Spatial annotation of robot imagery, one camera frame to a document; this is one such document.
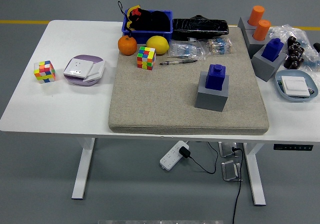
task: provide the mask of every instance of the orange cylinder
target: orange cylinder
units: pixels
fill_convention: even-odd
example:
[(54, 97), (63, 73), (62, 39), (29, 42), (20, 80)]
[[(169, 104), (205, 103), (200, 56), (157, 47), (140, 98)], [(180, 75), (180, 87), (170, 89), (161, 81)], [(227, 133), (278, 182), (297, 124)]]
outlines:
[(265, 40), (266, 36), (267, 36), (267, 33), (270, 29), (270, 26), (271, 26), (271, 22), (268, 21), (268, 20), (260, 20), (256, 29), (255, 29), (255, 32), (254, 32), (254, 35), (253, 35), (253, 38), (255, 40), (258, 40), (258, 41), (262, 41), (262, 40)]
[(262, 19), (262, 15), (264, 15), (264, 12), (264, 7), (259, 5), (254, 6), (248, 20), (248, 24), (250, 24), (251, 26), (257, 26), (259, 21)]

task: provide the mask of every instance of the black pouch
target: black pouch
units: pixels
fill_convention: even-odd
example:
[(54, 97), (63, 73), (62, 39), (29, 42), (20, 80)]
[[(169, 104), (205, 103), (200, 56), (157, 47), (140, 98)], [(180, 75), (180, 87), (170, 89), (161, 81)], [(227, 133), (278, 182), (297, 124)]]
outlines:
[(211, 39), (229, 34), (225, 20), (209, 20), (201, 15), (190, 19), (173, 19), (173, 40), (187, 41), (188, 38)]

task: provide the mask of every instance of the light blue plate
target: light blue plate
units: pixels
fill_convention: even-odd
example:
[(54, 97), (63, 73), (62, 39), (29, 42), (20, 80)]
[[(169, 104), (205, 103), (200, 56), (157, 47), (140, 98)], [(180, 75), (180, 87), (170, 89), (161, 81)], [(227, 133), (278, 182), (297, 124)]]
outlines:
[[(312, 89), (314, 93), (310, 94), (308, 98), (304, 97), (291, 97), (285, 94), (285, 91), (282, 87), (281, 76), (298, 76), (304, 77), (305, 83), (308, 88)], [(318, 95), (318, 88), (314, 82), (314, 80), (308, 75), (306, 72), (301, 70), (281, 70), (275, 74), (275, 81), (276, 81), (276, 88), (279, 90), (280, 94), (286, 98), (287, 100), (294, 101), (294, 102), (303, 102), (312, 100), (314, 97)]]

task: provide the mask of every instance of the table leg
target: table leg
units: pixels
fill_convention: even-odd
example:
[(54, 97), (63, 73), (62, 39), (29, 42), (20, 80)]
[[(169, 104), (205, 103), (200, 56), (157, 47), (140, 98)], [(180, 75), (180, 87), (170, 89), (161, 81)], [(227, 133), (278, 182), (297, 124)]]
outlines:
[(95, 144), (95, 138), (77, 138), (77, 141), (83, 148), (78, 168), (77, 177), (75, 179), (74, 191), (72, 193), (72, 199), (83, 199), (84, 189), (87, 182), (88, 171), (90, 167), (91, 156), (93, 152), (93, 146)]
[(263, 144), (251, 144), (251, 143), (243, 143), (244, 145), (244, 155), (248, 167), (250, 184), (253, 196), (253, 202), (255, 205), (266, 205), (265, 204), (265, 195), (261, 184), (260, 173), (258, 169), (258, 164), (256, 160), (256, 154), (261, 149)]

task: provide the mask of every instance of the white table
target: white table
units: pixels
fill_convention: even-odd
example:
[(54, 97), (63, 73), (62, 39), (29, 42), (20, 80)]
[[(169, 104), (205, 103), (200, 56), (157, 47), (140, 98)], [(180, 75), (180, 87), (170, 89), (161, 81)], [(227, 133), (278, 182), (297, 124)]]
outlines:
[[(264, 135), (151, 135), (113, 133), (108, 126), (109, 107), (117, 66), (122, 23), (52, 21), (48, 24), (0, 120), (0, 130), (15, 133), (58, 134), (76, 137), (83, 148), (74, 199), (82, 199), (95, 138), (130, 138), (244, 143), (252, 194), (256, 205), (265, 205), (256, 153), (263, 144), (319, 144), (320, 103), (290, 103), (273, 81), (257, 79), (270, 128)], [(63, 76), (70, 59), (98, 56), (107, 61), (100, 81), (83, 87)], [(51, 60), (57, 80), (39, 84), (34, 63)]]

